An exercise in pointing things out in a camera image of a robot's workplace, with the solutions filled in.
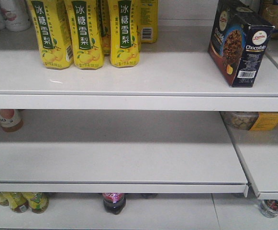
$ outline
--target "barcode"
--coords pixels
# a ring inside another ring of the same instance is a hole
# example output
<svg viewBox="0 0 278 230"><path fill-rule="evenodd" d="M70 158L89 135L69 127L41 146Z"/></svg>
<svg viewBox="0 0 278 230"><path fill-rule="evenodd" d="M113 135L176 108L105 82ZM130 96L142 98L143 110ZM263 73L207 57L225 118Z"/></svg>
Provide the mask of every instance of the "barcode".
<svg viewBox="0 0 278 230"><path fill-rule="evenodd" d="M73 57L72 46L69 46L69 47L67 48L67 61L70 61L72 57Z"/></svg>
<svg viewBox="0 0 278 230"><path fill-rule="evenodd" d="M240 71L238 74L238 78L254 78L256 75L256 71Z"/></svg>
<svg viewBox="0 0 278 230"><path fill-rule="evenodd" d="M142 39L152 40L153 39L153 28L143 28L142 29Z"/></svg>

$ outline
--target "food package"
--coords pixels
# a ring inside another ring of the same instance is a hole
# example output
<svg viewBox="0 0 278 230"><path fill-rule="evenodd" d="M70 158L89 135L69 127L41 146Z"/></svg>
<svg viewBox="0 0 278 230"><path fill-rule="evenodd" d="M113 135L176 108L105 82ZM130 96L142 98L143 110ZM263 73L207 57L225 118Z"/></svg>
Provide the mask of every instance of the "food package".
<svg viewBox="0 0 278 230"><path fill-rule="evenodd" d="M208 52L231 87L252 87L274 26L238 0L219 0Z"/></svg>
<svg viewBox="0 0 278 230"><path fill-rule="evenodd" d="M278 127L277 112L221 112L225 124L251 131L266 131Z"/></svg>

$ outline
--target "shelf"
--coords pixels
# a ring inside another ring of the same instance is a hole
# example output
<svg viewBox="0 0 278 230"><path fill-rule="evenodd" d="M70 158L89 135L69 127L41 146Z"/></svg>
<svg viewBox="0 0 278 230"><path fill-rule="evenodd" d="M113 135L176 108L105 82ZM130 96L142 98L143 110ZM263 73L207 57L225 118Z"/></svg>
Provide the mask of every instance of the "shelf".
<svg viewBox="0 0 278 230"><path fill-rule="evenodd" d="M154 199L129 194L117 216L106 213L98 194L57 194L38 215L0 206L0 229L219 230L219 225L210 194L159 194Z"/></svg>
<svg viewBox="0 0 278 230"><path fill-rule="evenodd" d="M253 88L230 88L207 53L211 27L159 30L136 67L106 57L96 71L46 69L33 28L0 31L0 108L278 111L278 69L267 57Z"/></svg>
<svg viewBox="0 0 278 230"><path fill-rule="evenodd" d="M228 130L258 199L278 199L278 128L250 132L228 126Z"/></svg>
<svg viewBox="0 0 278 230"><path fill-rule="evenodd" d="M246 193L218 112L24 110L0 128L0 191Z"/></svg>
<svg viewBox="0 0 278 230"><path fill-rule="evenodd" d="M252 193L248 193L248 198L236 198L231 194L213 194L213 201L221 230L278 229L278 216L263 216L259 211L261 201Z"/></svg>

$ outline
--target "brand logo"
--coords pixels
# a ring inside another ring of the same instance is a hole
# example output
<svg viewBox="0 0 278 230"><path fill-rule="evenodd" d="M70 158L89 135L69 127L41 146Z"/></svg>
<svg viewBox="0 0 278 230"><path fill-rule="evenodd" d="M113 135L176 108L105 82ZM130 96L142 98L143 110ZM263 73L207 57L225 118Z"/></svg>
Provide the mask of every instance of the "brand logo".
<svg viewBox="0 0 278 230"><path fill-rule="evenodd" d="M223 11L220 15L220 21L219 21L219 26L221 31L224 31L226 29L227 23L228 23L228 14L227 11Z"/></svg>
<svg viewBox="0 0 278 230"><path fill-rule="evenodd" d="M256 32L253 36L253 43L256 46L263 44L266 40L267 40L267 34L263 30Z"/></svg>

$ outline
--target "yellow label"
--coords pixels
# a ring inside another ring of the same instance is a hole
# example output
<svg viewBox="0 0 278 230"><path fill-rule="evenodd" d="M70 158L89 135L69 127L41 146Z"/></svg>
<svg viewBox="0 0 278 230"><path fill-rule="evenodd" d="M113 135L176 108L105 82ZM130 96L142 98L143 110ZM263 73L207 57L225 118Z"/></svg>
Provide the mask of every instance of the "yellow label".
<svg viewBox="0 0 278 230"><path fill-rule="evenodd" d="M28 0L41 60L49 69L73 63L72 41L63 0Z"/></svg>
<svg viewBox="0 0 278 230"><path fill-rule="evenodd" d="M140 60L137 0L108 0L111 22L111 64L132 67Z"/></svg>
<svg viewBox="0 0 278 230"><path fill-rule="evenodd" d="M65 0L71 28L74 63L80 69L104 64L97 0Z"/></svg>
<svg viewBox="0 0 278 230"><path fill-rule="evenodd" d="M158 39L158 0L141 0L141 39L153 43Z"/></svg>
<svg viewBox="0 0 278 230"><path fill-rule="evenodd" d="M108 0L98 0L98 10L102 48L104 54L109 55L111 51L111 29Z"/></svg>
<svg viewBox="0 0 278 230"><path fill-rule="evenodd" d="M259 117L250 130L252 131L272 130L277 126L277 124L278 124L278 113L259 112Z"/></svg>

